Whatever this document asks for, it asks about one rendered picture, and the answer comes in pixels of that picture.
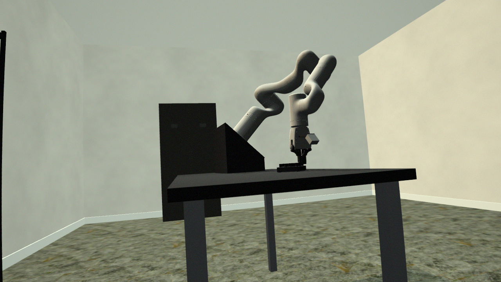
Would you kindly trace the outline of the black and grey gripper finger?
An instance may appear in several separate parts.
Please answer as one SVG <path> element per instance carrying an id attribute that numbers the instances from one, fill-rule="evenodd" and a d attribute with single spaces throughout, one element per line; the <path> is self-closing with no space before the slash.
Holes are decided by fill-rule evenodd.
<path id="1" fill-rule="evenodd" d="M 303 164 L 306 164 L 306 156 L 307 156 L 307 153 L 309 151 L 311 151 L 312 149 L 309 148 L 309 149 L 302 149 L 302 156 L 303 156 Z"/>
<path id="2" fill-rule="evenodd" d="M 296 154 L 298 163 L 302 163 L 303 164 L 303 156 L 302 156 L 301 149 L 295 149 L 295 147 L 293 145 L 293 142 L 292 142 L 292 146 L 290 148 L 290 151 L 294 152 Z"/>

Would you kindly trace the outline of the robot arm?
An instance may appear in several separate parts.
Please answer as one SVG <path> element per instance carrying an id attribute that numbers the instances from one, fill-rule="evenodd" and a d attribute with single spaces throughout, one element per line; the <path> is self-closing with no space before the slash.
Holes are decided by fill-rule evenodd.
<path id="1" fill-rule="evenodd" d="M 268 83 L 256 88 L 254 96 L 265 110 L 251 107 L 233 130 L 248 141 L 264 119 L 283 111 L 284 104 L 275 93 L 288 94 L 299 88 L 303 82 L 304 71 L 310 74 L 303 87 L 305 94 L 296 93 L 288 97 L 290 127 L 308 126 L 308 115 L 315 113 L 323 103 L 322 88 L 330 78 L 336 64 L 337 60 L 333 55 L 327 54 L 318 58 L 311 50 L 303 51 L 299 54 L 295 70 L 290 75 L 277 83 Z M 306 95 L 308 95 L 307 98 Z"/>

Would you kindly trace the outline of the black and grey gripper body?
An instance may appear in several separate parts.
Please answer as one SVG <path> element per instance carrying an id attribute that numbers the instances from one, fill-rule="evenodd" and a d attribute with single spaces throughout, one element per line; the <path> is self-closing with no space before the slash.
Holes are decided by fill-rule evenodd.
<path id="1" fill-rule="evenodd" d="M 293 127 L 290 129 L 290 136 L 289 136 L 289 146 L 291 148 L 292 142 L 295 147 L 295 149 L 309 149 L 311 148 L 311 145 L 307 142 L 305 137 L 299 137 L 299 136 L 305 136 L 306 134 L 309 134 L 308 127 Z"/>

